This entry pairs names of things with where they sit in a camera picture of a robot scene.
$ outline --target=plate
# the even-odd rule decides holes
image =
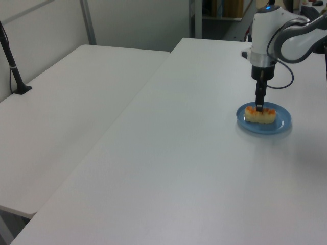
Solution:
[[[272,124],[257,124],[255,122],[246,121],[244,110],[247,106],[255,107],[255,102],[250,102],[241,106],[236,112],[236,117],[239,125],[249,131],[258,134],[278,134],[288,130],[292,125],[291,114],[285,108],[270,102],[265,102],[264,107],[275,109],[276,111],[276,118]]]

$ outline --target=bread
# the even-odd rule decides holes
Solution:
[[[275,121],[276,111],[274,109],[263,108],[256,111],[256,107],[248,106],[245,108],[245,120],[251,123],[271,124]]]

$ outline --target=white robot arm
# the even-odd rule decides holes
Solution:
[[[274,76],[277,59],[298,63],[327,41],[327,15],[310,22],[280,6],[269,5],[257,11],[253,19],[252,46],[241,55],[252,64],[256,84],[256,109],[262,111],[267,81]]]

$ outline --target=black cable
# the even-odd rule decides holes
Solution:
[[[7,33],[5,31],[5,28],[3,26],[1,26],[1,29],[3,30],[4,34],[5,34],[5,37],[6,37],[6,40],[7,40],[7,43],[8,43],[8,46],[9,46],[9,39],[8,39],[8,36],[7,36]],[[10,88],[10,92],[11,94],[13,94],[12,92],[12,88],[11,88],[11,68],[9,67],[9,88]]]
[[[273,57],[272,55],[269,54],[269,46],[270,46],[272,40],[274,39],[274,37],[277,35],[277,33],[278,33],[278,32],[279,32],[279,31],[280,31],[284,26],[285,26],[285,25],[282,25],[282,27],[280,27],[280,28],[275,32],[275,34],[271,37],[271,39],[270,39],[270,41],[269,41],[269,43],[268,43],[268,45],[267,45],[266,53],[267,53],[268,57],[270,57],[271,59],[275,60],[276,62],[282,64],[284,67],[287,68],[287,70],[290,71],[290,73],[291,73],[291,75],[292,75],[292,80],[291,80],[291,82],[290,82],[288,85],[283,86],[283,87],[272,87],[272,86],[267,85],[268,88],[272,88],[272,89],[283,89],[283,88],[287,88],[287,87],[291,86],[291,84],[292,84],[293,81],[294,81],[294,74],[293,74],[291,68],[289,68],[289,67],[288,67],[285,63],[283,63],[282,61],[278,60],[278,58],[275,58],[275,57]]]

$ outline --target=white wall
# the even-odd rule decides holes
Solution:
[[[88,0],[97,45],[169,51],[190,36],[189,0]]]
[[[54,0],[4,28],[24,83],[80,45],[88,44],[79,0]],[[9,65],[0,48],[0,101],[9,95]]]

